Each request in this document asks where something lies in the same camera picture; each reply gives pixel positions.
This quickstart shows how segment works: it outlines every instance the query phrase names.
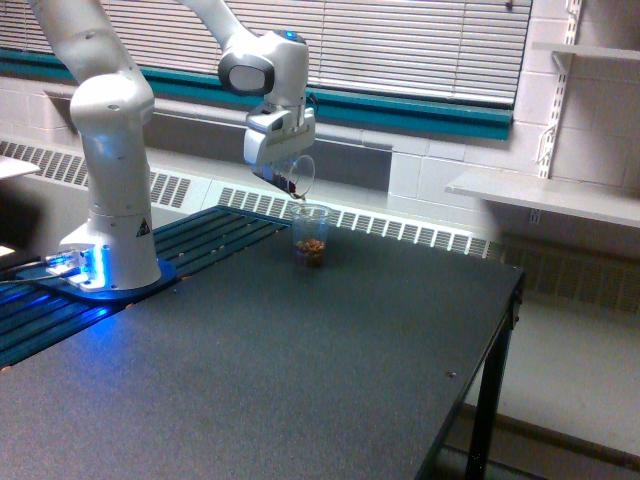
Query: window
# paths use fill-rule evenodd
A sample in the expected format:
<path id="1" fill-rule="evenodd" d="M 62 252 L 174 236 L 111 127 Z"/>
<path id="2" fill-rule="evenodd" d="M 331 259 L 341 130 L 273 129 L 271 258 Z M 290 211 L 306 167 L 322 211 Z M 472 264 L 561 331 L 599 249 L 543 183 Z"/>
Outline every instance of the window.
<path id="1" fill-rule="evenodd" d="M 532 0 L 229 0 L 260 34 L 292 29 L 311 86 L 512 107 Z M 215 73 L 220 50 L 174 0 L 102 0 L 141 66 Z M 0 1 L 0 48 L 51 52 L 27 0 Z"/>

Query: radiator grille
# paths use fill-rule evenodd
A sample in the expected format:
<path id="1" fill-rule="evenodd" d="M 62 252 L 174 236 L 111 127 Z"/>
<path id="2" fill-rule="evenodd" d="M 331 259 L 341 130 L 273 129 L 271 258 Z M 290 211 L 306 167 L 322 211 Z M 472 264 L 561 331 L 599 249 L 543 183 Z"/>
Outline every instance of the radiator grille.
<path id="1" fill-rule="evenodd" d="M 281 198 L 249 190 L 225 186 L 218 203 L 262 215 L 291 219 L 290 208 L 294 202 L 287 200 L 285 203 Z M 639 311 L 640 270 L 636 272 L 635 265 L 612 267 L 590 262 L 588 258 L 575 258 L 567 251 L 500 243 L 474 236 L 471 232 L 460 233 L 459 230 L 442 225 L 405 221 L 398 217 L 390 218 L 388 215 L 376 215 L 374 212 L 342 206 L 332 208 L 329 224 L 339 228 L 521 266 L 527 273 L 528 292 L 597 304 L 629 313 Z"/>
<path id="2" fill-rule="evenodd" d="M 34 175 L 48 180 L 79 187 L 89 184 L 84 159 L 69 153 L 34 147 L 15 142 L 0 141 L 0 155 L 33 163 L 40 168 Z M 180 208 L 187 196 L 191 180 L 173 175 L 151 172 L 149 188 L 151 203 Z"/>

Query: white shelf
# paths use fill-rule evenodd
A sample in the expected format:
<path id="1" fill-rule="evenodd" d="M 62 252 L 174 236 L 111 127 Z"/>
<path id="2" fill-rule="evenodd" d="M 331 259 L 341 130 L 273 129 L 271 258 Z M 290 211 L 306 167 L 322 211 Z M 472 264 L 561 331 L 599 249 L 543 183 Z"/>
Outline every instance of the white shelf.
<path id="1" fill-rule="evenodd" d="M 640 194 L 495 170 L 467 170 L 447 192 L 575 217 L 640 227 Z"/>
<path id="2" fill-rule="evenodd" d="M 0 180 L 35 173 L 39 170 L 40 169 L 32 163 L 0 155 Z"/>
<path id="3" fill-rule="evenodd" d="M 564 43 L 533 42 L 533 49 L 548 50 L 553 53 L 571 54 L 581 57 L 640 61 L 640 51 L 621 50 L 619 48 L 590 47 L 587 45 L 566 45 Z"/>

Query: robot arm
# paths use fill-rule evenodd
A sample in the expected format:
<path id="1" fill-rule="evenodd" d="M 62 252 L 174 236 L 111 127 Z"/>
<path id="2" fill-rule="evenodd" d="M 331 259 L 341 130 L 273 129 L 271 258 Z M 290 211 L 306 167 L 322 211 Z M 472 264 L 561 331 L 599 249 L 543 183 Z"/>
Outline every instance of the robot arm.
<path id="1" fill-rule="evenodd" d="M 151 87 L 99 0 L 29 0 L 47 40 L 80 86 L 71 117 L 89 173 L 89 218 L 61 242 L 88 252 L 90 268 L 67 280 L 87 291 L 128 290 L 160 277 L 151 230 L 143 125 Z M 65 273 L 65 265 L 52 273 Z"/>
<path id="2" fill-rule="evenodd" d="M 274 172 L 288 172 L 302 150 L 313 144 L 315 118 L 305 108 L 309 49 L 291 31 L 247 30 L 223 0 L 180 0 L 200 17 L 222 49 L 218 75 L 222 85 L 240 95 L 264 95 L 247 115 L 244 159 L 253 173 L 288 193 Z"/>

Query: window sill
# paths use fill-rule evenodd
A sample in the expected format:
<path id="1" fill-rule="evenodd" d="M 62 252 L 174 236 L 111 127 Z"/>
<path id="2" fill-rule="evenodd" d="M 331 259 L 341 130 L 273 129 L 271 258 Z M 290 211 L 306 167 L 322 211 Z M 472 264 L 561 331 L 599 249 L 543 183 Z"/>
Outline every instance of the window sill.
<path id="1" fill-rule="evenodd" d="M 191 98 L 241 107 L 258 105 L 261 97 L 240 97 L 222 89 L 213 75 L 142 67 L 156 95 Z M 0 73 L 23 77 L 73 80 L 53 55 L 0 49 Z M 357 123 L 369 128 L 407 133 L 441 133 L 506 140 L 513 118 L 511 110 L 451 105 L 362 93 L 309 88 L 318 98 L 318 120 Z"/>

